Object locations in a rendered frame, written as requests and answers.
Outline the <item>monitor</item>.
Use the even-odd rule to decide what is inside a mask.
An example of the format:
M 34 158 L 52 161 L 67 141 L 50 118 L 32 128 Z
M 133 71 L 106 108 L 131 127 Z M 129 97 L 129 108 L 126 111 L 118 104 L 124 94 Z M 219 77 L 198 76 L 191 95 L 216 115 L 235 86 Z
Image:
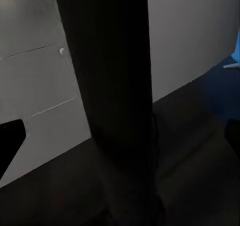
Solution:
M 109 206 L 80 226 L 165 226 L 153 103 L 236 50 L 240 0 L 0 0 L 0 188 L 92 138 Z

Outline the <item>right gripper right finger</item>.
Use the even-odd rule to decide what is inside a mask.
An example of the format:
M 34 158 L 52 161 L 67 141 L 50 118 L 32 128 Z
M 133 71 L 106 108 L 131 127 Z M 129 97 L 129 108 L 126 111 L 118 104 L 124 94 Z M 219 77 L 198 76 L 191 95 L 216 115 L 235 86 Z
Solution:
M 240 159 L 240 121 L 228 119 L 224 137 Z

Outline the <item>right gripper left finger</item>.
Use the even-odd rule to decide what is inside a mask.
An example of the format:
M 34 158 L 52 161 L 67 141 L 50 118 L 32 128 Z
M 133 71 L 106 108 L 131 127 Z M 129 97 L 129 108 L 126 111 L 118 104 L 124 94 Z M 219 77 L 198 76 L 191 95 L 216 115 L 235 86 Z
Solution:
M 26 138 L 21 119 L 0 124 L 0 179 Z

